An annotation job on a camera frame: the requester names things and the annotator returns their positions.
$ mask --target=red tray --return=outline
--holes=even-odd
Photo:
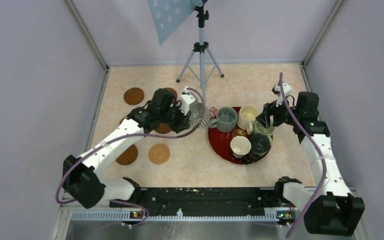
[[[234,110],[236,110],[237,114],[239,115],[239,110],[241,109],[240,106],[234,106]],[[208,140],[209,144],[211,145],[212,149],[215,153],[217,153],[222,159],[227,160],[234,164],[241,164],[244,165],[245,163],[240,160],[236,160],[232,157],[231,154],[231,140],[232,140],[232,133],[231,132],[221,132],[216,127],[215,128],[209,128],[208,129]],[[264,156],[269,153],[270,147],[268,151],[259,159],[254,160],[254,163],[264,158]]]

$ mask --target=cork coaster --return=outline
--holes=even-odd
[[[156,144],[151,147],[148,153],[148,158],[153,164],[163,164],[169,160],[170,149],[167,145]]]
[[[138,158],[138,148],[135,145],[131,145],[115,161],[120,165],[126,166],[132,164],[136,158]]]
[[[124,93],[124,101],[129,105],[136,105],[144,100],[144,91],[138,87],[133,87]]]
[[[174,93],[174,96],[176,97],[176,99],[178,98],[178,93],[173,88],[171,88],[171,87],[164,87],[164,89],[165,90],[169,90],[170,92]]]
[[[121,120],[120,120],[120,123],[118,125],[121,125],[123,120],[125,119],[126,117],[123,117]]]
[[[160,124],[159,127],[155,130],[155,132],[159,134],[168,134],[172,129],[167,124]]]

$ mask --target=board with holes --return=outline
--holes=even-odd
[[[189,0],[148,0],[148,3],[160,45],[195,10]]]

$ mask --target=tripod stand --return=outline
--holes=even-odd
[[[204,13],[204,4],[207,2],[207,0],[202,1],[202,6],[195,6],[195,11],[198,12],[198,15],[196,16],[198,18],[198,26],[199,26],[199,42],[195,42],[193,45],[193,50],[190,53],[186,63],[184,64],[183,69],[180,72],[179,77],[177,78],[176,82],[180,82],[180,79],[182,78],[183,74],[185,73],[186,68],[189,68],[193,75],[198,79],[198,81],[201,84],[202,89],[202,96],[205,99],[205,85],[208,82],[208,80],[211,77],[211,74],[213,74],[214,69],[217,68],[218,72],[220,73],[220,77],[224,77],[222,70],[220,69],[219,65],[217,64],[216,59],[214,58],[214,55],[211,53],[208,42],[204,41],[204,26],[205,26],[205,20],[208,20],[209,14],[208,10]],[[207,50],[209,56],[212,59],[212,62],[214,63],[214,67],[212,68],[210,74],[208,75],[208,78],[205,79],[205,65],[204,65],[204,53],[205,50]],[[195,53],[199,52],[199,77],[197,74],[192,70],[192,68],[189,66],[189,63],[191,62],[192,57]]]

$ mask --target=marble pattern surface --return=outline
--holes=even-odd
[[[198,65],[191,67],[199,73]],[[206,65],[206,76],[212,67]],[[220,67],[225,77],[221,78],[215,70],[206,85],[208,108],[253,104],[262,111],[265,103],[277,99],[271,89],[279,81],[280,72],[283,72],[283,81],[292,87],[292,95],[297,97],[298,92],[306,90],[296,63],[225,64]],[[116,129],[132,109],[150,100],[158,88],[173,88],[178,94],[185,86],[201,91],[199,81],[189,69],[181,82],[176,83],[181,70],[181,65],[112,67],[92,146]],[[145,94],[143,102],[138,105],[128,105],[123,100],[126,90],[133,87],[141,88]],[[122,166],[114,162],[102,177],[129,177],[142,187],[272,187],[282,176],[297,178],[305,186],[315,185],[309,161],[292,126],[277,127],[270,152],[264,159],[250,165],[237,165],[219,157],[208,142],[207,131],[198,129],[180,139],[146,137],[135,143],[139,153],[134,163]],[[148,159],[149,149],[155,144],[165,144],[170,148],[170,158],[162,165],[155,165]]]

